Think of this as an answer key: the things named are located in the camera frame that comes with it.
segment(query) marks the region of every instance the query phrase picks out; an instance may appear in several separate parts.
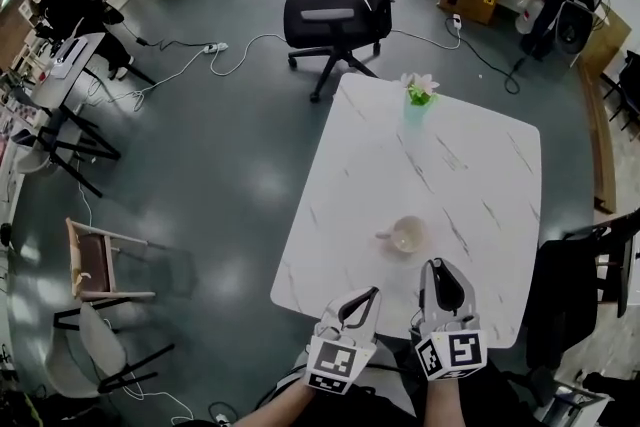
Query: forearm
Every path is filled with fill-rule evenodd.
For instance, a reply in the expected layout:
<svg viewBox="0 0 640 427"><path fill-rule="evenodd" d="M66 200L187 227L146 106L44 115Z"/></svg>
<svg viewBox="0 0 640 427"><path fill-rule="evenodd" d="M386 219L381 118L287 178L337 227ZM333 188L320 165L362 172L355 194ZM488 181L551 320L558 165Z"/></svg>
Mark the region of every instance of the forearm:
<svg viewBox="0 0 640 427"><path fill-rule="evenodd" d="M235 427L287 427L302 414L315 390L296 381L266 406L236 422Z"/></svg>
<svg viewBox="0 0 640 427"><path fill-rule="evenodd" d="M456 379L429 383L424 427L465 427Z"/></svg>

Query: white flower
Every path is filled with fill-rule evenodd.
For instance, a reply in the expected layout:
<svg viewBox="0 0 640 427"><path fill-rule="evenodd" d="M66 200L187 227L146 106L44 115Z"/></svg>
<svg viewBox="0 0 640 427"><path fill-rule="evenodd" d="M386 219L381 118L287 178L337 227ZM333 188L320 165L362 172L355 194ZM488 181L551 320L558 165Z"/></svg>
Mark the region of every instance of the white flower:
<svg viewBox="0 0 640 427"><path fill-rule="evenodd" d="M417 73L403 73L400 77L400 83L405 89L411 85L424 89L425 93L431 96L434 93L434 89L439 87L440 84L433 81L431 74L420 76Z"/></svg>

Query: brown chair seat cushion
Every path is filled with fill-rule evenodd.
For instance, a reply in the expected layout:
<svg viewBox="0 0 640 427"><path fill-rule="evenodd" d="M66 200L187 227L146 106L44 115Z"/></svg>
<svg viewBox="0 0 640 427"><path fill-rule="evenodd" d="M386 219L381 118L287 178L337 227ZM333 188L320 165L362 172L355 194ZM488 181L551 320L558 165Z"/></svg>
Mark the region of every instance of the brown chair seat cushion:
<svg viewBox="0 0 640 427"><path fill-rule="evenodd" d="M78 237L80 247L80 261L83 276L80 289L84 292L109 292L109 270L107 267L107 248L104 237L95 233Z"/></svg>

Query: tabletop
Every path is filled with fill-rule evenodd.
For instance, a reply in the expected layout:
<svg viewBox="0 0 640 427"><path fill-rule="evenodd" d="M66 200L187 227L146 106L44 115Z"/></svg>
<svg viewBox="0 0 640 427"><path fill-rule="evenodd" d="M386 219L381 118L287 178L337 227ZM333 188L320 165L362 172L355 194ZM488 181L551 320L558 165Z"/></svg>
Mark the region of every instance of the tabletop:
<svg viewBox="0 0 640 427"><path fill-rule="evenodd" d="M343 76L271 299L320 317L331 300L374 285L377 332L407 339L420 270L442 257L473 284L489 346L510 347L538 244L538 130L443 95L416 124L406 97L400 83ZM426 243L410 256L375 237L407 215L426 226Z"/></svg>
<svg viewBox="0 0 640 427"><path fill-rule="evenodd" d="M87 38L87 45L76 58L67 76L63 79L58 79L49 75L42 84L33 89L31 100L40 107L57 109L64 103L67 95L82 73L82 70L95 53L102 38L104 38L104 33L96 32L94 34L85 34L84 37Z"/></svg>

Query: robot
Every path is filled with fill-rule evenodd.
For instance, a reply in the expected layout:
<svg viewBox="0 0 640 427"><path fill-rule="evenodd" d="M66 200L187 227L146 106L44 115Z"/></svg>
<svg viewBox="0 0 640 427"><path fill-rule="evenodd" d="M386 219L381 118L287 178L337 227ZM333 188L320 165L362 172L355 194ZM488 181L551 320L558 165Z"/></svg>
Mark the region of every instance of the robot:
<svg viewBox="0 0 640 427"><path fill-rule="evenodd" d="M376 353L375 331L382 296L376 287L350 292L327 305L314 327L303 382L344 395ZM487 364L473 286L442 258L421 270L416 352L429 381L460 379Z"/></svg>

